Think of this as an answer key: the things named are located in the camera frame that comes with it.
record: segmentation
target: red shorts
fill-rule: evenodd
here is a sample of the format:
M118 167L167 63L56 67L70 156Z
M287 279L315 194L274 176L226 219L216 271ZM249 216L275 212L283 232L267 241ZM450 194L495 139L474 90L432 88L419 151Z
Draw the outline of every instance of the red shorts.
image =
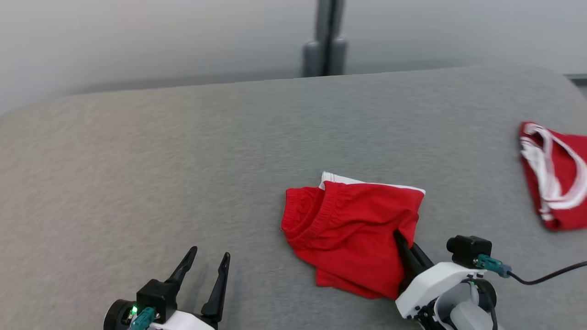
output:
M530 194L546 228L587 228L587 136L524 122L520 143Z
M318 286L396 299L404 272L393 231L412 245L424 191L330 173L321 187L286 191L281 228L295 254L316 267Z

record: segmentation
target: gray upholstery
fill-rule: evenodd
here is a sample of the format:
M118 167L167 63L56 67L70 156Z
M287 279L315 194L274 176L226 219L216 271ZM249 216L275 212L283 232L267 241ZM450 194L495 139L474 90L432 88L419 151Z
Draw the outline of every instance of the gray upholstery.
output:
M314 284L280 230L284 191L322 170L423 188L416 241L492 240L534 279L586 259L586 231L534 214L518 125L587 134L562 76L488 67L99 93L0 118L2 329L101 329L118 299L200 250L178 303L197 312L232 254L221 329L418 329L394 302ZM535 287L495 275L507 329L587 328L587 270Z

